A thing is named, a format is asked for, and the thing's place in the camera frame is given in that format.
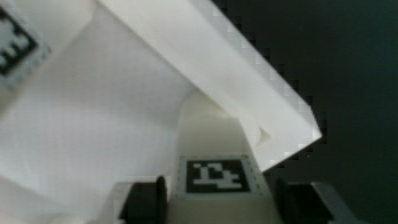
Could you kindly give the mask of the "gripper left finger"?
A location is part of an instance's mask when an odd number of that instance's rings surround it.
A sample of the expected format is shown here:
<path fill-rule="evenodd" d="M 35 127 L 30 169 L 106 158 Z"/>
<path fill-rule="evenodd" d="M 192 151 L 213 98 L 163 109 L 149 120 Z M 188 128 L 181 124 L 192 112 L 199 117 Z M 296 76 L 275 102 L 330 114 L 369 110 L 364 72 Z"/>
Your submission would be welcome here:
<path fill-rule="evenodd" d="M 133 184 L 119 213 L 124 224 L 167 223 L 167 185 L 165 177 L 154 182 Z"/>

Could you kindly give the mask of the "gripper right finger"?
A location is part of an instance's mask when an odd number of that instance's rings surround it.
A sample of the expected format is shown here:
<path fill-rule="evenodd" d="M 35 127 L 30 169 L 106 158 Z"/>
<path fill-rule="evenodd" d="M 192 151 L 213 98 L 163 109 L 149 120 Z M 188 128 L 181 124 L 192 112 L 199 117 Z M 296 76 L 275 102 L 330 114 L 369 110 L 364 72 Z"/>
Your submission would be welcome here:
<path fill-rule="evenodd" d="M 355 224 L 355 215 L 327 183 L 277 180 L 273 198 L 284 224 Z"/>

